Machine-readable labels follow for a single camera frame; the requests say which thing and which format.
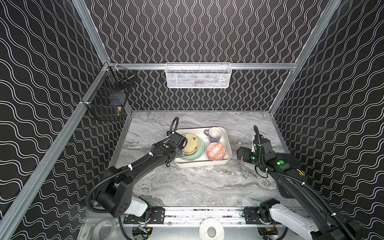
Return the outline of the purple mug white inside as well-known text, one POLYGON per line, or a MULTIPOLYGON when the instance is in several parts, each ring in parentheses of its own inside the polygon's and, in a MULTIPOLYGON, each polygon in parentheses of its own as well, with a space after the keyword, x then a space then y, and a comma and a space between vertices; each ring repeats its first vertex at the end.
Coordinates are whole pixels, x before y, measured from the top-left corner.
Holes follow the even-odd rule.
POLYGON ((212 127, 204 130, 204 134, 208 137, 211 143, 219 142, 223 134, 222 130, 218 127, 212 127))

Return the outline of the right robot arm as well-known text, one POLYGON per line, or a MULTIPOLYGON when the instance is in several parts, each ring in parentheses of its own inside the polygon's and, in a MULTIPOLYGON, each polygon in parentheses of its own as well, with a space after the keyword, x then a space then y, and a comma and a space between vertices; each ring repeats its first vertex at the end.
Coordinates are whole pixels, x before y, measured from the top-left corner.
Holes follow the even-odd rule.
POLYGON ((278 184, 280 194, 295 199, 312 218, 305 219, 286 209, 276 199, 260 204, 254 214, 245 213, 246 220, 256 219, 263 224, 282 224, 306 240, 359 240, 362 226, 344 216, 318 194, 306 181, 299 161, 290 154, 275 153, 270 147, 255 144, 252 149, 240 147, 237 158, 253 164, 257 174, 271 176, 278 184))

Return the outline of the mint green flower plate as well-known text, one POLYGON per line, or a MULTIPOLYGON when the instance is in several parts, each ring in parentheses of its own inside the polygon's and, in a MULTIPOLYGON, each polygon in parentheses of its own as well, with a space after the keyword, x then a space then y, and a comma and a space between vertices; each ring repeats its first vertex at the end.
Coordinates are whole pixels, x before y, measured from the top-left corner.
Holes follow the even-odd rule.
POLYGON ((203 155, 203 153, 206 150, 205 143, 204 143, 204 141, 200 137, 198 137, 198 139, 200 141, 200 145, 199 145, 198 150, 194 154, 192 154, 192 155, 181 157, 182 160, 194 161, 194 160, 200 158, 203 155))

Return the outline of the red white patterned bowl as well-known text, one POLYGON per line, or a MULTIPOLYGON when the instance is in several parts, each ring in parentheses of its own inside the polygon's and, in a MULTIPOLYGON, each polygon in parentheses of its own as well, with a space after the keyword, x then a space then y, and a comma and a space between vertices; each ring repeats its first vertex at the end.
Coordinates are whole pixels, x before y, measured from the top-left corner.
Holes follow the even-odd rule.
POLYGON ((213 142, 207 146, 206 153, 211 161, 221 161, 224 159, 227 151, 221 143, 213 142))

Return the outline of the cream painted plate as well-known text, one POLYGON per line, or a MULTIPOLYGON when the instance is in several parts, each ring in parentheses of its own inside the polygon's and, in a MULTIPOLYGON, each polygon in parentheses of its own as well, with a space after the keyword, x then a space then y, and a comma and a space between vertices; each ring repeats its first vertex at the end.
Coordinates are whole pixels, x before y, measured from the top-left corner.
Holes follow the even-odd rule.
POLYGON ((183 136, 187 140, 187 144, 184 147, 184 153, 186 156, 193 155, 200 147, 200 140, 194 134, 183 134, 183 136))

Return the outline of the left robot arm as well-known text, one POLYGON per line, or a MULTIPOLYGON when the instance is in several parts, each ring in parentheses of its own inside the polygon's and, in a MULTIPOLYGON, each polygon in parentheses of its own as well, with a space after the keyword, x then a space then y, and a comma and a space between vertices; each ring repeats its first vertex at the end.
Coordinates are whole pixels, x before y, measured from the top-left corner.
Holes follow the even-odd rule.
POLYGON ((169 164, 182 152, 184 145, 154 144, 151 151, 137 161, 119 169, 109 168, 103 179, 89 191, 86 197, 88 210, 109 213, 114 218, 125 214, 132 203, 137 182, 157 167, 169 164))

